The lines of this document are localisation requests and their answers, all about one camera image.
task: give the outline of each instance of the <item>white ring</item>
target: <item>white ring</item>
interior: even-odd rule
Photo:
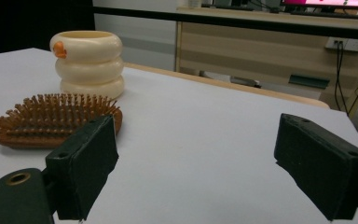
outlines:
[[[95,94],[116,99],[124,91],[124,79],[123,76],[119,76],[117,79],[101,85],[76,85],[62,80],[60,88],[65,93]]]
[[[68,31],[50,39],[51,52],[77,63],[106,62],[118,57],[122,49],[123,44],[117,35],[102,31]]]
[[[55,63],[57,74],[65,82],[73,84],[100,84],[118,78],[124,63],[120,57],[106,63],[71,63],[58,59]]]

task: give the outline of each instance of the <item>wooden hairbrush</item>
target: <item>wooden hairbrush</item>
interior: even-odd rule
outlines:
[[[39,94],[0,117],[0,144],[14,148],[59,146],[90,120],[113,115],[116,134],[123,115],[115,100],[83,94]]]

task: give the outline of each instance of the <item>pink screen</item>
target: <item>pink screen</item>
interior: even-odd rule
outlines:
[[[358,0],[282,0],[285,4],[358,7]]]

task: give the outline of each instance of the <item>monitor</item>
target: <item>monitor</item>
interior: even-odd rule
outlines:
[[[281,0],[281,6],[358,9],[358,0]]]

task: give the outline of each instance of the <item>table surface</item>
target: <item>table surface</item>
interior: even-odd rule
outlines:
[[[25,97],[60,91],[55,60],[40,49],[0,54],[0,116]],[[273,150],[281,113],[358,146],[344,113],[131,67],[122,75],[120,158],[89,223],[330,223]],[[0,146],[0,177],[45,168],[50,151]],[[335,223],[358,223],[358,211]]]

